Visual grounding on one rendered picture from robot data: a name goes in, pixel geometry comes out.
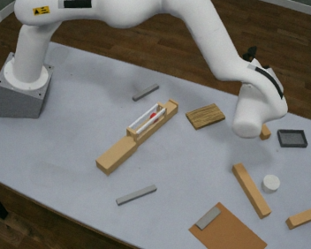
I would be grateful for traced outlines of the tan wooden bar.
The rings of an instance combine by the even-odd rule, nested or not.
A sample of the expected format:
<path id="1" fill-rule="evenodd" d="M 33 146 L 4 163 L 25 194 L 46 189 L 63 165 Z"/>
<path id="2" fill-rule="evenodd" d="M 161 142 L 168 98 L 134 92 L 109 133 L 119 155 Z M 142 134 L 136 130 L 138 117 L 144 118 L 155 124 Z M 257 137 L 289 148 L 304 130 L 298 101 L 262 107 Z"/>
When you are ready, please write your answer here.
<path id="1" fill-rule="evenodd" d="M 242 162 L 234 164 L 231 171 L 235 178 L 237 178 L 241 188 L 248 197 L 259 218 L 262 219 L 269 216 L 271 210 L 254 184 L 254 181 L 247 173 L 247 170 L 243 166 Z"/>
<path id="2" fill-rule="evenodd" d="M 269 139 L 270 134 L 271 132 L 269 131 L 267 125 L 263 124 L 261 134 L 259 135 L 261 140 Z"/>
<path id="3" fill-rule="evenodd" d="M 304 212 L 288 217 L 285 222 L 290 230 L 311 222 L 311 208 Z"/>

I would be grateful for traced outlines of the grey square stick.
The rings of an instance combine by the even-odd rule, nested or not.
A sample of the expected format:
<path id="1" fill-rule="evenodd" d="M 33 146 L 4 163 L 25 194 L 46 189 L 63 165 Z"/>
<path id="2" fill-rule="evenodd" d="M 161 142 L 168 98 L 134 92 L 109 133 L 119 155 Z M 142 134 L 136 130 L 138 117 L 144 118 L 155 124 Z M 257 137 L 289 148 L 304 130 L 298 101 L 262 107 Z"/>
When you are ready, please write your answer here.
<path id="1" fill-rule="evenodd" d="M 137 93 L 133 96 L 133 100 L 137 102 L 139 99 L 145 97 L 148 94 L 151 94 L 152 92 L 156 91 L 159 88 L 159 86 L 155 83 L 153 86 L 146 88 L 145 90 Z"/>
<path id="2" fill-rule="evenodd" d="M 127 194 L 123 197 L 117 198 L 116 203 L 118 204 L 118 206 L 121 206 L 127 202 L 137 200 L 138 198 L 146 196 L 152 192 L 156 192 L 156 189 L 157 188 L 155 185 L 148 186 L 146 188 L 140 189 L 139 191 L 132 192 L 132 193 Z"/>

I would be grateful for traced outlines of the tan wooden base plank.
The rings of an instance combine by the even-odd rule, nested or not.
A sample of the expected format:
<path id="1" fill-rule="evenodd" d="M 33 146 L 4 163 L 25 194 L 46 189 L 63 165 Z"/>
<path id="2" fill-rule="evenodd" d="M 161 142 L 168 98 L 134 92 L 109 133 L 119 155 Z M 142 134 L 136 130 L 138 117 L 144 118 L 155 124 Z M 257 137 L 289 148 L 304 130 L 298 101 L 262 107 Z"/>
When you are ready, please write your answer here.
<path id="1" fill-rule="evenodd" d="M 137 139 L 137 132 L 128 126 L 126 128 L 126 136 L 124 136 L 115 145 L 113 145 L 110 149 L 108 149 L 104 154 L 95 160 L 96 167 L 98 169 L 100 169 L 108 176 L 128 157 L 137 151 L 138 146 L 140 146 L 146 139 L 148 139 L 154 132 L 156 132 L 162 125 L 164 125 L 178 112 L 178 103 L 171 98 L 164 105 L 160 102 L 157 104 L 165 108 L 165 117 L 146 134 L 144 134 L 139 140 Z M 130 135 L 130 133 L 132 135 Z"/>

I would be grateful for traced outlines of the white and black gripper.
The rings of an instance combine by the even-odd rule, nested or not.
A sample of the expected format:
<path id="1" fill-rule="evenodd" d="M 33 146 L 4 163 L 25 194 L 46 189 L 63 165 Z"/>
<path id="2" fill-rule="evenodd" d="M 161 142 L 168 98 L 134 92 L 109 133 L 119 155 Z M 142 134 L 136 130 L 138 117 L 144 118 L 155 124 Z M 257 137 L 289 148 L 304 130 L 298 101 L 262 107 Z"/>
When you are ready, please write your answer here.
<path id="1" fill-rule="evenodd" d="M 254 46 L 254 47 L 250 47 L 249 49 L 248 49 L 248 52 L 247 53 L 245 53 L 245 54 L 243 54 L 242 56 L 243 56 L 243 59 L 245 60 L 245 61 L 247 61 L 247 62 L 250 62 L 250 63 L 252 63 L 252 64 L 257 64 L 257 65 L 259 65 L 259 66 L 261 66 L 260 64 L 259 64 L 259 62 L 255 59 L 255 54 L 256 54 L 256 50 L 257 50 L 257 47 L 256 46 Z M 250 60 L 249 61 L 249 57 L 252 57 L 253 58 L 253 60 Z M 266 66 L 263 66 L 262 67 L 263 69 L 269 69 L 269 66 L 268 65 L 266 65 Z M 245 82 L 241 82 L 241 84 L 242 85 L 248 85 L 247 83 L 245 83 Z"/>

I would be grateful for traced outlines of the brown clipboard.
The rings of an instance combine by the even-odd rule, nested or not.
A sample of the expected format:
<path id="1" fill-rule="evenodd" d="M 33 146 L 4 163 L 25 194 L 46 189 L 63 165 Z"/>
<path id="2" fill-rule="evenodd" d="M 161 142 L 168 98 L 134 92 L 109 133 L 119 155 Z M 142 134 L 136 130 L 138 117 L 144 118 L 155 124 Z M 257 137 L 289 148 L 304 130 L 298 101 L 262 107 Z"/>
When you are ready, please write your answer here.
<path id="1" fill-rule="evenodd" d="M 188 230 L 208 249 L 264 249 L 268 245 L 221 202 Z"/>

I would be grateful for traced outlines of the white short cylinder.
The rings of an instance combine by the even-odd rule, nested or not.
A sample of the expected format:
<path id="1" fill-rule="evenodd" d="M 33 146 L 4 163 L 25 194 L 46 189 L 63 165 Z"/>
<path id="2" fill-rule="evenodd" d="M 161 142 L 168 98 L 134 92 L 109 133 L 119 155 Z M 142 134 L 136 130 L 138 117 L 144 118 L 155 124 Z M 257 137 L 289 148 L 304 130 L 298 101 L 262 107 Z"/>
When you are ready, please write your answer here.
<path id="1" fill-rule="evenodd" d="M 276 192 L 277 188 L 280 186 L 279 179 L 274 175 L 267 175 L 262 180 L 261 188 L 265 193 L 272 194 Z"/>

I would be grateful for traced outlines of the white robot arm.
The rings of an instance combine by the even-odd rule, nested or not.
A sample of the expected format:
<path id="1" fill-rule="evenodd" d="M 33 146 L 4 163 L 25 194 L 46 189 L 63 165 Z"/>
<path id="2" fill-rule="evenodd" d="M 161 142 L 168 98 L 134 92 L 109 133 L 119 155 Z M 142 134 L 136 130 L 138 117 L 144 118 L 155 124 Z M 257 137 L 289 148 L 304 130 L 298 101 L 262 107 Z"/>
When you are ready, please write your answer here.
<path id="1" fill-rule="evenodd" d="M 284 88 L 276 74 L 239 57 L 210 0 L 16 0 L 14 13 L 24 25 L 4 77 L 18 90 L 35 91 L 46 84 L 43 62 L 50 37 L 63 21 L 99 19 L 115 28 L 129 28 L 169 13 L 185 22 L 217 79 L 248 83 L 239 90 L 231 127 L 237 136 L 254 139 L 264 123 L 287 113 Z"/>

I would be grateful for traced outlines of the brown wooden board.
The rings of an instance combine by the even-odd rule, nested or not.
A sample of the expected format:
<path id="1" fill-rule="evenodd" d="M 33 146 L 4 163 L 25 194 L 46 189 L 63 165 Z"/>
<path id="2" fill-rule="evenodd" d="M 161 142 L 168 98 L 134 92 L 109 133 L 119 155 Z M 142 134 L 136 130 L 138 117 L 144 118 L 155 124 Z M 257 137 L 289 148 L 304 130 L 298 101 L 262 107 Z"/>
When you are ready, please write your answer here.
<path id="1" fill-rule="evenodd" d="M 203 127 L 225 120 L 225 115 L 216 106 L 216 104 L 213 103 L 208 106 L 187 112 L 186 118 L 189 120 L 196 131 Z"/>

